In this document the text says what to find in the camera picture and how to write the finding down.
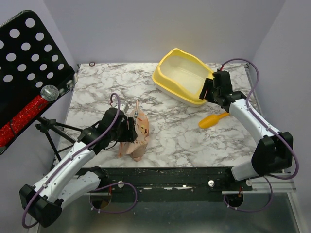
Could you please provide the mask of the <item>pink cat litter bag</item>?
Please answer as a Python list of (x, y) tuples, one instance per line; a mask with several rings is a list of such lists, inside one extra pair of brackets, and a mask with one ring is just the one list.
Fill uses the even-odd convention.
[(134, 142), (121, 142), (118, 149), (118, 157), (125, 155), (130, 156), (134, 161), (139, 162), (146, 152), (149, 143), (149, 121), (147, 116), (139, 107), (139, 101), (136, 101), (134, 110), (130, 113), (130, 117), (134, 117), (135, 132), (137, 138)]

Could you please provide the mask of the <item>yellow plastic litter scoop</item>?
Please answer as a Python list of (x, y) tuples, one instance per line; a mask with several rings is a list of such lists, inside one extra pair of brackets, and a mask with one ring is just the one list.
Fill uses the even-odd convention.
[(227, 113), (227, 112), (223, 112), (221, 114), (211, 114), (209, 116), (207, 116), (206, 118), (202, 119), (198, 126), (201, 128), (201, 129), (207, 129), (207, 128), (210, 128), (212, 126), (215, 126), (216, 124), (218, 124), (219, 120), (220, 119), (223, 119), (227, 116), (229, 116), (230, 113)]

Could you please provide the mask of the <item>yellow plastic litter box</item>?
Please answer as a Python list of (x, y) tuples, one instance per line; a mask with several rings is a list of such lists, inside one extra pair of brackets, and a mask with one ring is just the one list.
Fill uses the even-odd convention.
[(199, 99), (206, 78), (213, 70), (196, 56), (174, 48), (156, 66), (152, 80), (156, 87), (170, 97), (191, 107), (206, 103)]

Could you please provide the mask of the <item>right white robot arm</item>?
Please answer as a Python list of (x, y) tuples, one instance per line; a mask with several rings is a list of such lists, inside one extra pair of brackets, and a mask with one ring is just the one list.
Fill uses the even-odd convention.
[(206, 78), (199, 98), (219, 105), (235, 117), (257, 145), (250, 161), (232, 167), (231, 174), (224, 177), (227, 189), (235, 190), (241, 180), (269, 175), (292, 166), (293, 136), (273, 127), (251, 106), (248, 96), (234, 91), (229, 72), (218, 70), (212, 78)]

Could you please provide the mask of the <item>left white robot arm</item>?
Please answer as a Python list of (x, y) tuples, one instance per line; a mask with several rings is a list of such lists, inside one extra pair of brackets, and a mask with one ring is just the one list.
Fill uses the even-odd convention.
[(109, 108), (101, 120), (81, 131), (67, 155), (47, 175), (34, 185), (24, 185), (19, 191), (24, 209), (23, 228), (36, 224), (48, 227), (68, 204), (83, 194), (112, 187), (114, 184), (108, 183), (107, 173), (97, 166), (76, 181), (71, 179), (110, 143), (134, 143), (138, 137), (137, 117), (137, 110), (127, 116), (122, 108)]

